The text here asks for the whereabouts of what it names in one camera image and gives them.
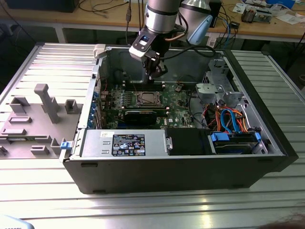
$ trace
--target table leg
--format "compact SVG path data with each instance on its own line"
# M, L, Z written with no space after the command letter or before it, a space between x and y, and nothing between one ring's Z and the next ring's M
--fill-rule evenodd
M63 27L60 25L56 25L55 27L57 39L59 43L67 43L66 36L63 33Z
M208 34L208 36L209 36L209 39L208 39L208 42L206 43L206 45L214 48L214 46L216 44L216 40L219 37L219 33L211 32Z

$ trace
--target black cable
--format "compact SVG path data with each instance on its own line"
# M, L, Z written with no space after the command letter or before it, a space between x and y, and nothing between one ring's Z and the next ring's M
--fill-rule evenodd
M128 27L129 27L129 22L128 22L127 25L126 25L126 33L125 33L126 45L129 45L128 39L127 39Z
M141 31L141 10L140 10L140 0L138 0L138 10L139 10L139 31Z
M20 26L20 28L28 35L28 37L30 37L31 38L31 40L34 42L34 43L36 43L36 41L35 41L35 39L31 36L31 35L29 35L29 33L28 32L26 32L26 30L10 15L10 13L9 12L7 12L7 10L4 8L4 6L3 6L3 3L2 3L2 1L0 0L0 5L1 5L1 7L3 8L3 10L5 11L5 13L18 25L18 26Z
M177 80L177 83L179 83L179 80L181 80L183 77L190 77L192 80L194 80L194 82L196 82L197 80L192 76L192 75L188 75L188 74L186 74L186 75L182 75L182 76L180 76L179 77L179 79Z
M142 0L142 28L144 28L144 0Z
M288 72L289 69L293 66L293 64L295 63L295 61L297 60L297 58L302 54L302 52L305 49L305 43L303 43L303 45L301 46L301 48L299 48L299 50L297 49L299 47L299 45L302 43L302 40L305 37L305 32L302 36L302 38L300 39L299 43L297 44L297 46L295 47L294 51L291 54L291 58L288 60L286 67L285 67L285 72Z
M224 13L222 13L222 12L219 12L219 13L223 14L226 18L224 18L224 17L222 17L222 16L220 16L220 17L218 17L218 18L221 19L221 20L223 20L223 19L226 20L227 23L228 23L228 25L230 25L231 19L230 19L230 17L227 15L225 9L224 9ZM229 31L229 29L230 29L227 25L224 25L224 27L226 28L226 30L225 30L225 32L224 32L222 38L220 39L220 41L219 41L219 42L216 41L216 42L217 42L216 48L217 48L217 46L218 46L219 44L220 44L220 45L222 44L224 36L227 34L227 31Z
M118 7L118 6L123 6L123 5L126 5L129 3L129 1L125 2L125 3L122 3L122 4L119 4L119 5L115 5L115 6L112 6L112 7L109 7L109 8L106 8L106 9L102 9L102 10L87 10L87 9L84 9L81 7L81 4L84 3L86 0L82 0L79 5L78 5L78 8L80 8L81 10L83 11L86 11L86 12L101 12L101 11L106 11L106 10L110 10L110 9L113 9L115 7Z
M128 32L128 27L129 27L129 22L132 20L132 8L131 8L131 1L128 2L128 8L127 8L127 12L126 12L126 32L125 32L125 39L126 39L126 45L128 44L128 40L127 40L127 32Z
M17 48L19 48L19 49L25 51L25 52L27 53L27 55L30 54L30 51L26 50L25 48L23 48L23 47L21 47L21 46L19 46L19 45L16 45L16 44L13 44L13 43L12 43L12 41L10 40L10 37L14 36L14 34L11 35L11 36L9 36L9 35L3 30L3 28L0 27L0 29L2 30L3 34L8 38L8 41L9 41L9 43L11 44L11 46L13 46L13 47L16 48L16 51L17 51L17 53L18 53L19 55L24 56L24 57L27 57L26 55L23 55L22 53L20 53L20 52L17 50Z
M189 97L189 101L188 101L188 108L189 108L189 112L190 112L190 114L191 114L191 116L193 117L193 119L196 121L196 122L198 122L198 123L200 123L201 125L203 125L202 124L202 122L200 122L197 118L195 118L194 117L194 115L196 114L192 114L192 111L191 111L191 98L192 98L192 95L193 95L193 92L196 90L196 87L194 87L194 89L191 91L191 94L190 94L190 97Z
M232 45L231 45L231 49L233 48L233 45L234 45L234 43L235 43L235 40L236 40L236 34L238 33L238 29L236 30L236 29L234 29L234 38L233 38L233 43L232 43Z
M297 46L295 47L295 50L294 52L296 51L296 49L299 47L299 45L301 44L302 40L304 39L304 36L305 36L305 32L303 33L303 36L301 38L301 40L299 41L299 43L297 44Z
M174 58L174 57L176 57L176 56L179 56L179 55L181 55L182 53L184 53L184 52L186 52L186 51L188 51L188 50L190 50L190 49L195 50L196 48L205 48L205 49L208 49L208 50L210 50L210 51L213 52L212 55L205 55L205 54L201 53L201 56L211 58L211 57L214 57L214 56L216 55L216 51L215 51L212 47L210 47L210 46L207 46L207 45L192 45L192 46L190 46L190 47L187 47L187 48L181 50L180 52L178 52L178 53L176 53L176 54L174 54L174 55L172 55L172 56L160 57L160 60L162 60L162 61L168 60L168 59Z
M187 20L185 19L185 17L180 13L178 12L178 15L179 15L179 18L181 17L182 20L184 21L185 23L185 31L184 31L184 34L186 35L189 31L189 24L187 23Z

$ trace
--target side panel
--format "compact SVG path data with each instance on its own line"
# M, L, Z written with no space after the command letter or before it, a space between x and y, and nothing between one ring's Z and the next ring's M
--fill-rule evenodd
M234 69L234 76L239 80L242 87L244 88L245 92L249 95L251 98L251 102L261 116L263 122L267 126L268 130L270 131L272 137L274 138L276 144L280 148L281 152L285 155L287 155L286 160L283 164L280 164L274 172L282 171L284 168L286 168L289 164L296 161L298 159L298 156L295 152L295 150L292 148L291 144L287 140L286 136L282 132L281 128L275 121L274 117L271 115L270 111L264 104L263 100L261 99L260 95L252 85L251 81L247 77L246 73L238 63L236 57L232 54L231 51L225 51L225 55L227 57L227 60L229 64L231 65L231 70Z
M250 187L285 158L66 161L80 191L129 193Z

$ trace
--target metal table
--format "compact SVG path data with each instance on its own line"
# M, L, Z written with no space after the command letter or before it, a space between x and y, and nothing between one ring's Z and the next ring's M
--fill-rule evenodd
M31 103L41 103L38 96L27 94L37 82L53 83L49 86L57 101L71 97L64 91L85 90L95 65L93 48L36 46L0 96L0 121L10 112L7 103L13 95L23 93ZM283 172L267 174L249 189L84 195L58 159L2 159L0 213L27 220L36 229L83 229L88 225L232 229L255 228L304 211L304 97L270 56L233 54L300 157ZM60 70L70 70L70 75L62 75ZM80 104L84 101L82 95L72 97Z

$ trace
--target blue tab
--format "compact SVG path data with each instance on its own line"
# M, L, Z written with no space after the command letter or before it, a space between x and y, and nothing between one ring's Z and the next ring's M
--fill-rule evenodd
M72 142L62 142L61 149L72 149Z
M230 141L229 135L226 133L220 133L220 132L216 132L216 133L212 133L211 135L212 141Z
M215 135L215 134L212 134L212 135L211 135L211 139L212 139L212 142L217 141L216 135Z
M262 140L261 135L258 132L255 133L255 137L258 142L260 142Z

